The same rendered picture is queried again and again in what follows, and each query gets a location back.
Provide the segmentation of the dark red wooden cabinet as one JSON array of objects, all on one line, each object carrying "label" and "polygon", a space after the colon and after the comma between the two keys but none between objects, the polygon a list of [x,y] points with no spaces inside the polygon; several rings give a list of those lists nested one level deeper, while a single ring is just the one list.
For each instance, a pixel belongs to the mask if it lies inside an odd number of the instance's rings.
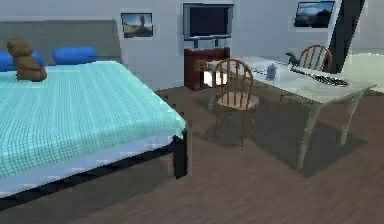
[{"label": "dark red wooden cabinet", "polygon": [[206,62],[230,57],[230,48],[185,49],[184,50],[184,86],[198,91],[208,87],[204,83]]}]

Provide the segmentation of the brown wooden spindle chair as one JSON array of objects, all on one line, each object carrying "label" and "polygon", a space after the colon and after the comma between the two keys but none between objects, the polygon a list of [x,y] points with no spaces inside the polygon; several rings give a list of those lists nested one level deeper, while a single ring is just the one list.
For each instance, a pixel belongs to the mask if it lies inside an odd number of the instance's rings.
[{"label": "brown wooden spindle chair", "polygon": [[332,65],[332,53],[325,46],[311,45],[302,51],[299,61],[303,68],[328,72]]},{"label": "brown wooden spindle chair", "polygon": [[237,110],[241,113],[240,146],[244,144],[245,117],[247,112],[252,113],[252,120],[259,104],[259,99],[252,94],[254,76],[250,67],[243,61],[234,58],[220,60],[212,71],[215,81],[216,74],[219,74],[221,87],[214,95],[215,125],[214,135],[219,132],[219,117],[222,111],[228,114],[231,120],[231,113]]}]

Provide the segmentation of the small blue bottle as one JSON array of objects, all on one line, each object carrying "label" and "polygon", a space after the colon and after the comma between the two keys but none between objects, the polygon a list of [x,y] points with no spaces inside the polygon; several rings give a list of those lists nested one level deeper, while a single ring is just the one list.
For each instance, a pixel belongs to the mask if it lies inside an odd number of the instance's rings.
[{"label": "small blue bottle", "polygon": [[271,64],[267,68],[266,79],[267,80],[274,80],[275,76],[276,76],[276,70],[277,70],[277,67],[274,64]]}]

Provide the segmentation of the grey television set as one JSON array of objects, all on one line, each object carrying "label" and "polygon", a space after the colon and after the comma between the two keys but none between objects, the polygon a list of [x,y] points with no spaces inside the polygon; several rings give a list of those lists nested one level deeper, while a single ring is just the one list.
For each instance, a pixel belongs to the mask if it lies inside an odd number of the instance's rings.
[{"label": "grey television set", "polygon": [[199,40],[214,40],[232,36],[233,4],[183,3],[183,37],[198,47]]}]

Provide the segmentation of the framed landscape picture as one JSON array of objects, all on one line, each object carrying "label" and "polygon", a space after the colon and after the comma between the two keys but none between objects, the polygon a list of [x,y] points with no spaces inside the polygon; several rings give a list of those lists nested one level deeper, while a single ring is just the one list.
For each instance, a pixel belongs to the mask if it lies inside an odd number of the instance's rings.
[{"label": "framed landscape picture", "polygon": [[121,21],[125,38],[150,38],[153,36],[151,13],[122,13]]}]

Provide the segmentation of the bed with turquoise cover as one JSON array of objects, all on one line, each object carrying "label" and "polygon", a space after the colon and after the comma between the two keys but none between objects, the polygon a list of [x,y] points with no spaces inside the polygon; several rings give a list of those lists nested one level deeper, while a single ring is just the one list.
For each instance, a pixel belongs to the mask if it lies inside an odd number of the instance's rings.
[{"label": "bed with turquoise cover", "polygon": [[[9,39],[41,54],[47,78],[0,72],[0,211],[164,154],[187,175],[186,122],[125,67],[116,20],[0,22],[0,51]],[[79,46],[96,60],[55,63],[55,49]]]}]

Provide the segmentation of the dark horse statuette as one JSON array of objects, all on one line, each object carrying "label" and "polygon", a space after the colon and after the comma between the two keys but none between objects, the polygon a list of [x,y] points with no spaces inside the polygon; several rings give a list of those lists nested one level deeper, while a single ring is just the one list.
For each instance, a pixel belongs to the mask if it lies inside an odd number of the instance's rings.
[{"label": "dark horse statuette", "polygon": [[288,63],[292,66],[299,66],[300,60],[294,55],[293,52],[287,52],[286,55],[289,57]]}]

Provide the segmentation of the pale white table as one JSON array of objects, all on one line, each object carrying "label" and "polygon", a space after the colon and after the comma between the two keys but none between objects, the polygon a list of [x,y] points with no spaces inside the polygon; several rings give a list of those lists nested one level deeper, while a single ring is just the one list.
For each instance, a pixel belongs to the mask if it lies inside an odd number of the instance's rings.
[{"label": "pale white table", "polygon": [[[294,101],[306,104],[310,108],[307,123],[304,129],[301,146],[298,153],[297,169],[303,167],[305,155],[308,145],[315,127],[317,118],[326,105],[341,102],[344,99],[351,99],[351,106],[349,109],[348,121],[343,126],[340,144],[344,145],[347,139],[350,123],[357,105],[364,95],[364,93],[375,87],[375,84],[369,81],[345,80],[349,83],[348,86],[332,86],[320,83],[311,77],[304,76],[291,71],[292,67],[298,70],[308,72],[315,75],[331,76],[328,73],[301,68],[298,66],[283,65],[280,62],[267,60],[260,57],[242,57],[239,60],[245,62],[254,76],[253,84],[260,84],[268,88],[276,89],[279,93],[291,97]],[[207,62],[207,68],[213,71],[214,66],[219,61]],[[266,79],[267,68],[274,64],[277,67],[276,76],[274,80]],[[217,78],[213,79],[212,85],[217,85]]]}]

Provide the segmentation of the blue pillow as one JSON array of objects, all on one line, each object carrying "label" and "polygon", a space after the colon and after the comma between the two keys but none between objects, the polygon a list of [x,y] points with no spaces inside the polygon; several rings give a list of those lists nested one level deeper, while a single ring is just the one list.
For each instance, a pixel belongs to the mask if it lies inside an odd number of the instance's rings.
[{"label": "blue pillow", "polygon": [[[44,65],[44,60],[38,51],[32,53],[34,59],[41,65]],[[0,51],[0,72],[15,71],[16,67],[13,57],[6,51]]]},{"label": "blue pillow", "polygon": [[65,47],[52,52],[57,65],[77,65],[94,62],[97,58],[96,50],[89,46]]}]

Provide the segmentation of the black keyboard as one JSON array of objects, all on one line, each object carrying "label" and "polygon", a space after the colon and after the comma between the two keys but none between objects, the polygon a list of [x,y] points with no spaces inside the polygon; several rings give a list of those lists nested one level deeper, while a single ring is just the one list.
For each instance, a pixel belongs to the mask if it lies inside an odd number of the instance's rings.
[{"label": "black keyboard", "polygon": [[326,84],[326,85],[341,86],[341,87],[345,87],[345,86],[349,85],[349,83],[347,81],[345,81],[345,80],[342,80],[342,79],[339,79],[339,78],[335,78],[335,77],[331,77],[331,76],[323,76],[323,75],[311,74],[311,73],[308,73],[308,72],[304,72],[304,71],[298,70],[295,67],[292,67],[291,71],[295,72],[295,73],[298,73],[298,74],[301,74],[301,75],[304,75],[304,76],[311,77],[312,79],[314,79],[314,80],[316,80],[316,81],[318,81],[320,83]]}]

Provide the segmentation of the framed mountain picture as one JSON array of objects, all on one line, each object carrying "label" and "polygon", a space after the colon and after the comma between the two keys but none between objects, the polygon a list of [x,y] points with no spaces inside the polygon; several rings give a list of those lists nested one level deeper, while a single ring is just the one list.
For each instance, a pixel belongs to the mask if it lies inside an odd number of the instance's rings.
[{"label": "framed mountain picture", "polygon": [[299,2],[297,4],[294,26],[301,28],[327,28],[334,4],[334,1]]}]

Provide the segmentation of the brown teddy bear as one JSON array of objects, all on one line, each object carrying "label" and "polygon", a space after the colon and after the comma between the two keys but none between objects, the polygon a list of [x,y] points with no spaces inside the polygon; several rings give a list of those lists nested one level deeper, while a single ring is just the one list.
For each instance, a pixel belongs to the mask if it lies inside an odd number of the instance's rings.
[{"label": "brown teddy bear", "polygon": [[13,58],[18,80],[42,82],[47,78],[44,66],[33,57],[33,48],[26,41],[9,39],[7,49]]}]

